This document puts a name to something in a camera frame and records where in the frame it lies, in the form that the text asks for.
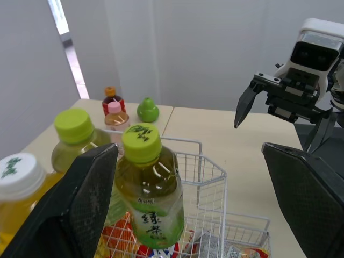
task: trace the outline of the beige table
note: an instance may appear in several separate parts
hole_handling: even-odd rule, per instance
[[[85,109],[91,117],[91,120],[96,128],[105,129],[104,113],[101,101],[91,99],[79,99],[74,105],[74,108]],[[126,111],[129,115],[131,124],[139,123],[136,115],[138,104],[125,103]],[[165,130],[167,122],[171,116],[173,107],[171,106],[158,106],[160,116],[154,124],[161,133]],[[43,165],[47,172],[53,170],[51,165],[51,153],[58,144],[59,138],[53,125],[49,126],[42,132],[34,141],[32,141],[23,152],[30,152],[34,154],[38,161]]]
[[[263,142],[301,148],[294,126],[268,114],[250,113],[234,129],[234,116],[230,111],[176,107],[164,135],[203,143],[203,153],[228,173],[227,211],[271,219],[274,257],[305,257],[280,211],[261,153]],[[191,144],[169,141],[166,145],[181,152],[197,152]]]

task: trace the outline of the orange package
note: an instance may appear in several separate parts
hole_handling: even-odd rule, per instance
[[[103,238],[110,250],[111,257],[132,258],[139,247],[130,221],[130,213],[111,226],[103,229]]]

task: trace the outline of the pink bottle cap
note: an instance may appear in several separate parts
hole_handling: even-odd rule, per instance
[[[120,103],[116,102],[116,101],[110,102],[107,105],[107,108],[109,109],[109,113],[111,113],[111,114],[116,114],[116,113],[122,111]]]

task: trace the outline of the mesh gripper pad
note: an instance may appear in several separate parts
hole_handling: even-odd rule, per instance
[[[344,180],[321,158],[264,144],[281,211],[309,258],[344,257]]]

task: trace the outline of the red bottle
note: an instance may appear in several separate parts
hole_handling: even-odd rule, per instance
[[[105,115],[107,115],[109,113],[108,104],[110,102],[113,102],[113,101],[119,102],[120,107],[122,108],[122,111],[126,112],[125,107],[124,107],[124,99],[122,99],[120,96],[116,95],[115,87],[106,87],[105,88],[105,95],[106,95],[106,98],[102,102],[103,111],[104,111]]]

